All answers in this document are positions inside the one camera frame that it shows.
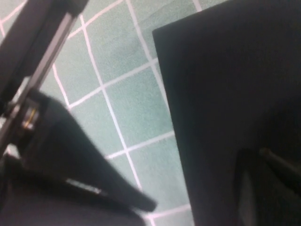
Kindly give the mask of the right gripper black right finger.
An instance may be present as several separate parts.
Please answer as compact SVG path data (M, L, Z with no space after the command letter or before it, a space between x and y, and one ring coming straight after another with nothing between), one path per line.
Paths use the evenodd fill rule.
M296 166L273 153L268 148L261 148L259 150L259 154L276 174L279 180L298 195L301 194L301 171Z

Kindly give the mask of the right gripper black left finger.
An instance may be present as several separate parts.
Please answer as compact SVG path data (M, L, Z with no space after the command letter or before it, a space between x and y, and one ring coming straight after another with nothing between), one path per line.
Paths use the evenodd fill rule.
M259 151L242 149L238 152L233 186L243 225L301 224L301 195L279 180Z

